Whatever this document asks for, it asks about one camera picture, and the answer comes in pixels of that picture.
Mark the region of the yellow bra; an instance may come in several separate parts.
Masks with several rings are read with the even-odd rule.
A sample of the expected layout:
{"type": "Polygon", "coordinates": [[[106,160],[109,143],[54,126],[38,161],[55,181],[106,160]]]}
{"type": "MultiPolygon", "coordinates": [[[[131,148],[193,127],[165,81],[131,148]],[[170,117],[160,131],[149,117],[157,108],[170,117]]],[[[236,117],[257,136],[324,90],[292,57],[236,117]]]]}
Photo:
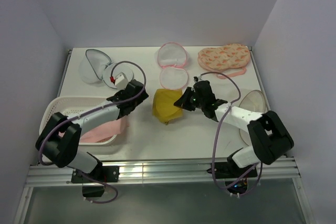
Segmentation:
{"type": "Polygon", "coordinates": [[[174,106],[181,96],[181,89],[157,89],[153,98],[152,115],[165,125],[181,118],[183,116],[182,109],[174,106]]]}

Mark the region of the grey trimmed mesh laundry bag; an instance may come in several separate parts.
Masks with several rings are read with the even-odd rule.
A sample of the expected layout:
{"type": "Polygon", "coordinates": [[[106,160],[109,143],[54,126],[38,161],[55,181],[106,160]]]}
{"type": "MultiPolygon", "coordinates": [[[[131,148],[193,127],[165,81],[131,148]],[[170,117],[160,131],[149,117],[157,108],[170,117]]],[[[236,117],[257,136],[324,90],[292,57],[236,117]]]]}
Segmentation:
{"type": "Polygon", "coordinates": [[[86,84],[104,83],[109,88],[117,89],[110,79],[115,65],[116,62],[105,52],[87,49],[78,69],[80,79],[86,84]]]}

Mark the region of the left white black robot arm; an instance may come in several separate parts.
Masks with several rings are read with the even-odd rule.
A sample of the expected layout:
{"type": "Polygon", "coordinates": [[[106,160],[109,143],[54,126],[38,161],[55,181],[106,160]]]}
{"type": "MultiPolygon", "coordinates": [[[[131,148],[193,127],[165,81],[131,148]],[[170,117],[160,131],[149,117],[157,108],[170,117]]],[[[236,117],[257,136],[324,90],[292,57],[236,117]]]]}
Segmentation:
{"type": "Polygon", "coordinates": [[[129,115],[149,97],[146,81],[131,80],[123,90],[107,98],[97,107],[73,117],[54,113],[40,133],[35,144],[38,159],[44,166],[70,167],[91,182],[103,177],[102,162],[88,152],[78,150],[85,133],[129,115]]]}

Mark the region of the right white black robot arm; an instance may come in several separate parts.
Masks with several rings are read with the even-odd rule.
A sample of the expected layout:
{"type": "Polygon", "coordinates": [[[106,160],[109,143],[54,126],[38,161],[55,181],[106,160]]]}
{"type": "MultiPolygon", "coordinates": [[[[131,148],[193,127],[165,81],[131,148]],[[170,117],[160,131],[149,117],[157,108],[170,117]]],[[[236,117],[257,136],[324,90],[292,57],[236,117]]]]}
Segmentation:
{"type": "Polygon", "coordinates": [[[272,164],[294,146],[292,137],[276,112],[253,112],[233,106],[231,102],[215,97],[209,81],[198,81],[192,87],[188,87],[175,101],[174,106],[187,111],[200,109],[208,119],[218,123],[212,151],[212,166],[215,163],[217,142],[223,123],[249,134],[251,145],[227,157],[228,173],[234,177],[240,176],[250,165],[272,164]]]}

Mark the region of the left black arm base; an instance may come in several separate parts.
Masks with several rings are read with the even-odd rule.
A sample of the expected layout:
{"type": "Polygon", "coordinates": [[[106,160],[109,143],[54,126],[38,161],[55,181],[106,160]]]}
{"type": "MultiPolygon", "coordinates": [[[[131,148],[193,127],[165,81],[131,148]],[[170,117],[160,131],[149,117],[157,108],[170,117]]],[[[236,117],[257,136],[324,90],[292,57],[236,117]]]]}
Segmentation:
{"type": "Polygon", "coordinates": [[[119,180],[119,166],[99,166],[86,174],[78,169],[72,172],[71,183],[82,184],[82,195],[85,200],[95,204],[105,204],[116,200],[119,192],[110,183],[119,180]]]}

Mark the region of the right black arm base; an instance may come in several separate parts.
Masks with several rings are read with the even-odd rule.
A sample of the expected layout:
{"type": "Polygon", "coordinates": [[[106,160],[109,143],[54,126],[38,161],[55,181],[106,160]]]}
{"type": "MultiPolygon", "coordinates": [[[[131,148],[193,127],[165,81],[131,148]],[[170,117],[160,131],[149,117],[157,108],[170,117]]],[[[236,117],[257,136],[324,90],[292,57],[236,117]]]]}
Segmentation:
{"type": "Polygon", "coordinates": [[[234,185],[229,185],[232,182],[225,182],[227,191],[235,196],[246,193],[248,190],[248,178],[256,178],[258,176],[257,168],[253,165],[248,165],[244,168],[239,168],[231,157],[225,162],[214,163],[214,176],[216,179],[238,179],[234,185]]]}

